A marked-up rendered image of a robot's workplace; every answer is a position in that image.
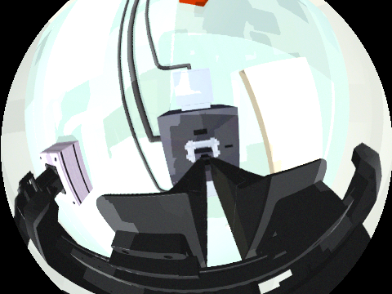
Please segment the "orange flat box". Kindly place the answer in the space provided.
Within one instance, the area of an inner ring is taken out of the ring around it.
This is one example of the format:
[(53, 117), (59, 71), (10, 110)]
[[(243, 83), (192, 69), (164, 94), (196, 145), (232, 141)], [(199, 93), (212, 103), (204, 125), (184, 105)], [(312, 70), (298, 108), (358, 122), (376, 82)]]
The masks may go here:
[(179, 0), (180, 3), (195, 4), (195, 6), (205, 7), (207, 0)]

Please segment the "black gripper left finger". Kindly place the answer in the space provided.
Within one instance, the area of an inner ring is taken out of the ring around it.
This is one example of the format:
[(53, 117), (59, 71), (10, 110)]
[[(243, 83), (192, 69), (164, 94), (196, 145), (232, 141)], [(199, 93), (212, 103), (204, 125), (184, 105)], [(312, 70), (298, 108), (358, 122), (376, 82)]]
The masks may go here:
[(102, 218), (115, 231), (180, 233), (200, 267), (208, 265), (206, 168), (199, 159), (179, 182), (161, 193), (104, 194), (96, 200)]

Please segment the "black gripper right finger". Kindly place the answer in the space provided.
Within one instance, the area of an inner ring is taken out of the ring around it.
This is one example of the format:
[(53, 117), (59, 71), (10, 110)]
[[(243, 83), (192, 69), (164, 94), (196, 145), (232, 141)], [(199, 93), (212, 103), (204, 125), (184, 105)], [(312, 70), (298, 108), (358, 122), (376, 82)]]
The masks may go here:
[(210, 158), (210, 164), (212, 183), (242, 260), (257, 256), (255, 250), (267, 229), (275, 203), (323, 180), (327, 172), (326, 159), (316, 159), (268, 176), (245, 171), (218, 158)]

